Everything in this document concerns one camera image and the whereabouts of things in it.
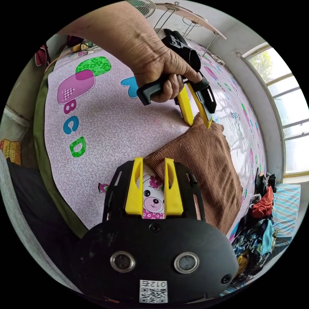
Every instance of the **green bed frame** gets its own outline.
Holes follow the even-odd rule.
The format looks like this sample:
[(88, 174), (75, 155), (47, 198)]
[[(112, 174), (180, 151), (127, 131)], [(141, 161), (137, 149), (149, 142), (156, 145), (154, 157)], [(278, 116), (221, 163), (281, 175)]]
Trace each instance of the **green bed frame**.
[[(55, 59), (59, 57), (63, 51), (64, 46), (60, 48)], [(56, 184), (52, 176), (51, 164), (48, 158), (48, 154), (45, 147), (45, 138), (44, 138), (44, 124), (45, 124), (45, 102), (48, 92), (48, 75), (53, 71), (55, 67), (53, 63), (45, 73), (41, 87), (39, 90), (38, 98), (35, 105), (34, 120), (33, 120), (33, 136), (34, 136), (34, 145), (38, 161), (39, 170), (44, 182), (44, 185), (49, 192), (51, 198), (56, 204), (57, 209), (62, 215), (63, 219), (69, 226), (69, 228), (79, 237), (82, 238), (88, 229), (81, 222), (78, 216), (70, 208), (70, 206), (63, 199), (62, 195), (58, 191)]]

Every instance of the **screw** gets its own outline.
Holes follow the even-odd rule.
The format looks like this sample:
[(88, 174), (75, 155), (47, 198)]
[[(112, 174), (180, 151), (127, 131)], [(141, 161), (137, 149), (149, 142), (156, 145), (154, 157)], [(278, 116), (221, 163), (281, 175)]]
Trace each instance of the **screw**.
[(228, 283), (232, 279), (231, 275), (226, 275), (221, 279), (222, 284)]
[(153, 223), (149, 226), (149, 229), (151, 232), (158, 232), (160, 230), (160, 225), (158, 225), (157, 223)]

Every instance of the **pile of clothes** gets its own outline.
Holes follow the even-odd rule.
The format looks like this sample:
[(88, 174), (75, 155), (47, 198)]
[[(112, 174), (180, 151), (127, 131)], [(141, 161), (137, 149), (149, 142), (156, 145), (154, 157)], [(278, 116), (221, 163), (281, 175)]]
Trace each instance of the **pile of clothes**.
[(277, 231), (273, 227), (272, 208), (277, 191), (275, 175), (263, 175), (257, 170), (255, 194), (245, 216), (240, 220), (232, 243), (239, 269), (232, 281), (251, 280), (263, 266), (276, 244)]

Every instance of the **tree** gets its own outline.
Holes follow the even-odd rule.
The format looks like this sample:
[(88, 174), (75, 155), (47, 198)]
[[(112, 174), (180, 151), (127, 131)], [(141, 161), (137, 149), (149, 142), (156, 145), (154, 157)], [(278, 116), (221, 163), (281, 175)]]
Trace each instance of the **tree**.
[(261, 52), (249, 60), (265, 83), (270, 82), (273, 62), (267, 51)]

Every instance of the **window frame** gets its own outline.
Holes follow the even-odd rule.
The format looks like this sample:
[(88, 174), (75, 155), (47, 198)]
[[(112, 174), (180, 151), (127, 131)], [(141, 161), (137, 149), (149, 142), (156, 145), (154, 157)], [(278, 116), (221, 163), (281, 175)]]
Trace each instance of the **window frame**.
[(259, 80), (261, 86), (264, 88), (264, 90), (265, 90), (265, 92), (266, 92), (266, 94), (267, 94), (267, 96), (268, 96), (268, 98), (269, 98), (269, 100), (271, 102), (273, 111), (275, 113), (275, 117), (276, 117), (278, 126), (280, 128), (280, 138), (283, 141), (283, 143), (282, 143), (282, 148), (283, 148), (282, 156), (283, 156), (284, 170), (283, 170), (282, 178), (285, 178), (285, 177), (298, 177), (298, 176), (309, 175), (309, 170), (308, 171), (303, 171), (303, 172), (300, 172), (300, 173), (286, 173), (286, 143), (285, 143), (286, 140), (292, 140), (292, 139), (308, 136), (309, 133), (303, 133), (303, 134), (298, 134), (298, 135), (294, 135), (294, 136), (284, 137), (284, 132), (283, 132), (283, 129), (286, 129), (286, 128), (289, 128), (289, 127), (292, 127), (292, 126), (296, 126), (296, 125), (305, 123), (305, 122), (309, 121), (309, 119), (297, 121), (297, 122), (294, 122), (294, 123), (291, 123), (291, 124), (283, 126), (282, 125), (282, 121), (281, 121), (281, 117), (279, 115), (279, 111), (277, 109), (276, 102), (275, 102), (276, 98), (278, 98), (278, 97), (280, 97), (282, 95), (288, 94), (290, 92), (296, 91), (296, 90), (301, 90), (301, 88), (298, 86), (296, 88), (293, 88), (293, 89), (281, 92), (281, 93), (279, 93), (279, 94), (277, 94), (275, 96), (272, 96), (271, 92), (268, 89), (269, 86), (271, 86), (271, 85), (273, 85), (273, 84), (275, 84), (275, 83), (277, 83), (279, 81), (285, 80), (286, 78), (292, 77), (292, 76), (294, 76), (294, 74), (293, 73), (288, 73), (288, 74), (283, 75), (281, 77), (275, 78), (274, 80), (272, 80), (272, 81), (270, 81), (268, 83), (265, 83), (264, 80), (262, 79), (262, 77), (260, 76), (260, 74), (258, 73), (258, 71), (254, 68), (254, 66), (249, 61), (253, 57), (257, 56), (258, 54), (263, 53), (263, 52), (265, 52), (265, 51), (267, 51), (268, 49), (271, 49), (271, 48), (272, 48), (272, 46), (267, 44), (267, 45), (262, 46), (261, 48), (256, 49), (254, 52), (252, 52), (249, 55), (247, 53), (245, 53), (244, 55), (241, 55), (240, 58), (246, 63), (246, 65), (250, 68), (252, 73)]

